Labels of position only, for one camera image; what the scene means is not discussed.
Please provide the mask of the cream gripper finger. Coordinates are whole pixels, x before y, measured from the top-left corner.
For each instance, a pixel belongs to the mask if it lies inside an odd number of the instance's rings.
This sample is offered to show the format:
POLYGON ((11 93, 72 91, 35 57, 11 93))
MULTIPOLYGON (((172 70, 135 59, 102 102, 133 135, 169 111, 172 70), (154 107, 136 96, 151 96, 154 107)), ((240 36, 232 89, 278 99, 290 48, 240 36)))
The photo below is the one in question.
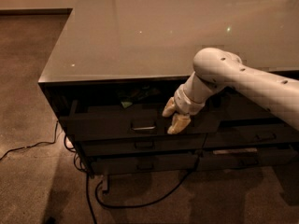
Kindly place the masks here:
POLYGON ((178 134, 182 132, 191 122, 189 115, 181 115, 176 113, 172 118, 172 123, 167 130, 168 134, 178 134))
POLYGON ((168 102, 166 103, 162 115, 167 118, 172 116, 176 112, 176 105, 174 98, 171 97, 168 102))

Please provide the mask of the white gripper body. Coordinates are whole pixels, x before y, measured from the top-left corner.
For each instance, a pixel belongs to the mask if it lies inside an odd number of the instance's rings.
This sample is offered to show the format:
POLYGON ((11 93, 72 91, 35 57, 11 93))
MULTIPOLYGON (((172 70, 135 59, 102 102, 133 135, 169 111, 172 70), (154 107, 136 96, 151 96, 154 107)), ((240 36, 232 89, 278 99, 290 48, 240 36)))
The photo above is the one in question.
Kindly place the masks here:
POLYGON ((194 116, 204 108, 204 104, 192 101, 180 85, 174 94, 175 108, 179 114, 194 116))

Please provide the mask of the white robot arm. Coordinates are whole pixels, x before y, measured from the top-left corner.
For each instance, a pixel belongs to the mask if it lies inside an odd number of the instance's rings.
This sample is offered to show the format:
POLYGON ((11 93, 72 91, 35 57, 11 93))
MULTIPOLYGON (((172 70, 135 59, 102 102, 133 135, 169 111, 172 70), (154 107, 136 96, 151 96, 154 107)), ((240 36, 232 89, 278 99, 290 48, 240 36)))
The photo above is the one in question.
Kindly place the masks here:
POLYGON ((172 119, 167 132, 182 132, 206 100, 230 87, 299 130, 299 81, 245 66, 240 57, 221 49, 201 49, 193 58, 193 73, 164 107, 172 119))

